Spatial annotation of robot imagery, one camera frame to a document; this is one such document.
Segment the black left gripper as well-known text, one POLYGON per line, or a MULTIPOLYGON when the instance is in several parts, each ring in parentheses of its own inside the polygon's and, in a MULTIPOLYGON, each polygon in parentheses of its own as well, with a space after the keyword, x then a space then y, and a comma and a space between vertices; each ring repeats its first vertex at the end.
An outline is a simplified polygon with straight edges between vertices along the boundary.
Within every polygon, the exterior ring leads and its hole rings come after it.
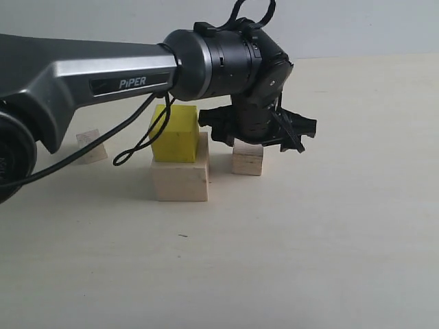
POLYGON ((314 138, 317 120, 290 112, 282 107, 278 95, 265 105, 243 95, 231 97, 231 104, 199 111, 198 124, 211 128, 215 142, 232 147, 236 140, 250 145, 280 146, 280 151, 305 151, 302 137, 314 138))

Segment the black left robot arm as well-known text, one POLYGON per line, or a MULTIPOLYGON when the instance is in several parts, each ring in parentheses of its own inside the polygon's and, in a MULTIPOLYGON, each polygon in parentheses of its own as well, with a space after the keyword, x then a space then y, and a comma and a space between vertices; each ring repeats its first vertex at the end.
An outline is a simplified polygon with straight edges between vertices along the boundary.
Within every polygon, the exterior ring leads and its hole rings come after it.
POLYGON ((199 22, 156 45, 1 36, 1 200, 72 163, 35 173, 36 143, 55 153, 79 108, 146 95, 193 101, 229 96, 200 113, 213 140, 241 140, 303 152, 316 120, 281 105, 293 64, 263 31, 239 19, 221 27, 199 22))

